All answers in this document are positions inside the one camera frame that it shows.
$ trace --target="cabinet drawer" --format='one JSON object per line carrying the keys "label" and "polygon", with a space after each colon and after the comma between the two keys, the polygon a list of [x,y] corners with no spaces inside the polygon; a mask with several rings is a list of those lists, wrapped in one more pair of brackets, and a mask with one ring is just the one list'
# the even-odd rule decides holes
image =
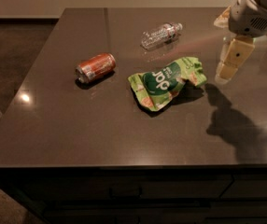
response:
{"label": "cabinet drawer", "polygon": [[212,218],[201,224],[267,224],[267,218]]}
{"label": "cabinet drawer", "polygon": [[187,208],[135,208],[48,211],[50,223],[89,224],[187,224],[201,222],[206,209]]}
{"label": "cabinet drawer", "polygon": [[267,202],[211,203],[210,218],[267,217]]}
{"label": "cabinet drawer", "polygon": [[237,175],[223,199],[267,199],[267,175]]}
{"label": "cabinet drawer", "polygon": [[33,200],[218,198],[232,182],[220,176],[90,176],[33,179],[21,189]]}

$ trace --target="chip bag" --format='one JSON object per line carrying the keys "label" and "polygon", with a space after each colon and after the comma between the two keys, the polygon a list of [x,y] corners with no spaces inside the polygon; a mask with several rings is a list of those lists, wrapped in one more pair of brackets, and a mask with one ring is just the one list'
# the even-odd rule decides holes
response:
{"label": "chip bag", "polygon": [[156,112],[177,97],[188,80],[200,87],[207,78],[198,58],[182,57],[161,71],[137,73],[128,80],[140,105]]}

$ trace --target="clear plastic bottle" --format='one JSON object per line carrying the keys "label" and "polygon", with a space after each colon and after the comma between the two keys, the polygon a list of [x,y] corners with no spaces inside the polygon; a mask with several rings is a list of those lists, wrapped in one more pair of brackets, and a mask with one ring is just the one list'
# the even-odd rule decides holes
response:
{"label": "clear plastic bottle", "polygon": [[180,30],[182,30],[181,23],[165,23],[157,28],[144,32],[141,45],[148,50],[155,49],[162,43],[177,38]]}

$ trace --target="red soda can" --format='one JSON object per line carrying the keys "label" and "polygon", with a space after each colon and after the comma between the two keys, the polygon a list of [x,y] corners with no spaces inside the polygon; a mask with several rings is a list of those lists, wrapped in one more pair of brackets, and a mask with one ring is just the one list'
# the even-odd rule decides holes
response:
{"label": "red soda can", "polygon": [[76,68],[78,80],[89,84],[95,79],[102,78],[116,67],[115,58],[110,53],[101,53],[88,61],[80,63]]}

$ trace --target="floor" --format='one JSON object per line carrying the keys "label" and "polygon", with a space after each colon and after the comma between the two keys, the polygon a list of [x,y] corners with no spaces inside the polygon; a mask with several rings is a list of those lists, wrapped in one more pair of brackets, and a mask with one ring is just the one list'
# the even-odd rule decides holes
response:
{"label": "floor", "polygon": [[[0,21],[0,110],[5,113],[48,39],[54,21]],[[42,224],[0,190],[0,223]]]}

